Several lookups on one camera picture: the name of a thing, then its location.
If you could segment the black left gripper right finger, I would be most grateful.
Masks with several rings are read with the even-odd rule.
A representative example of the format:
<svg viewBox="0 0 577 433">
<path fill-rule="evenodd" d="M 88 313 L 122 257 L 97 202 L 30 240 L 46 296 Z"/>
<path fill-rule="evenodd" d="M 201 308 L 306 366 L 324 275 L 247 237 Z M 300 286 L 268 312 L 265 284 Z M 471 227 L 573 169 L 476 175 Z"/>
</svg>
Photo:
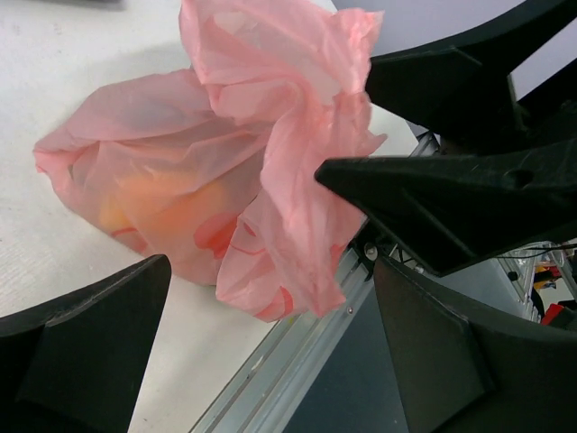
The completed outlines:
<svg viewBox="0 0 577 433">
<path fill-rule="evenodd" d="M 572 312 L 537 324 L 390 258 L 373 280 L 410 431 L 575 431 Z"/>
</svg>

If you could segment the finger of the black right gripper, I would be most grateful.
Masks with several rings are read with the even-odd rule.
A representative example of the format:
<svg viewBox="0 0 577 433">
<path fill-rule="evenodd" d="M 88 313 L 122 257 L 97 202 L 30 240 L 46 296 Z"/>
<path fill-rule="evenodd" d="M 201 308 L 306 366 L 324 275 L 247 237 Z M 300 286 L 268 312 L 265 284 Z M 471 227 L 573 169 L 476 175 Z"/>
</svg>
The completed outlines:
<svg viewBox="0 0 577 433">
<path fill-rule="evenodd" d="M 576 142 L 490 156 L 332 159 L 315 179 L 427 271 L 576 236 Z"/>
<path fill-rule="evenodd" d="M 525 1 L 438 41 L 371 58 L 371 102 L 457 153 L 507 153 L 576 136 L 576 64 L 521 99 L 511 73 L 576 18 L 576 3 Z"/>
</svg>

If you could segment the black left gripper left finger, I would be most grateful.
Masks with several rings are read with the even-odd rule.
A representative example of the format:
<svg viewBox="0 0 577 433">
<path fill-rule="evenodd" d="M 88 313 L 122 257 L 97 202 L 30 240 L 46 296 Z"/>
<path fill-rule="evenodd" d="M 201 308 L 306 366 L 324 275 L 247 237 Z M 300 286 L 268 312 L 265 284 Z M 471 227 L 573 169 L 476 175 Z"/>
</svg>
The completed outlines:
<svg viewBox="0 0 577 433">
<path fill-rule="evenodd" d="M 1 319 L 3 432 L 125 432 L 171 279 L 153 255 Z"/>
</svg>

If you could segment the pink plastic bag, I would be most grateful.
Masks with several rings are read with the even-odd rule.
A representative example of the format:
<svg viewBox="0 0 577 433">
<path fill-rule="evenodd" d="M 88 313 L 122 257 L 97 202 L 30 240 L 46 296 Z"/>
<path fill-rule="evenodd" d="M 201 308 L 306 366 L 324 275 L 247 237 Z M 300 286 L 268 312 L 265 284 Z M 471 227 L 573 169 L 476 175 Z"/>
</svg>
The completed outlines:
<svg viewBox="0 0 577 433">
<path fill-rule="evenodd" d="M 222 213 L 176 252 L 141 254 L 165 254 L 178 276 L 260 320 L 323 316 L 345 300 L 336 270 L 364 216 L 315 174 L 384 142 L 365 90 L 382 20 L 308 1 L 185 1 L 189 66 L 99 88 L 35 144 L 36 167 L 105 233 L 98 211 L 123 176 L 221 180 Z"/>
</svg>

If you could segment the yellow fake mango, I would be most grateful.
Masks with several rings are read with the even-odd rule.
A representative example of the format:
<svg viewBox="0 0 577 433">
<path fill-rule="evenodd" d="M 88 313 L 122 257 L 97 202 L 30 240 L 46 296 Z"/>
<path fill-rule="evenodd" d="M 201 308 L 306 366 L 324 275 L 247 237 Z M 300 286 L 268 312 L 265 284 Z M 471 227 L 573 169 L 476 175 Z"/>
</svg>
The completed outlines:
<svg viewBox="0 0 577 433">
<path fill-rule="evenodd" d="M 102 199 L 97 222 L 139 253 L 174 253 L 178 241 L 229 204 L 230 194 L 221 180 L 198 188 L 195 182 L 196 176 L 186 172 L 123 176 Z"/>
</svg>

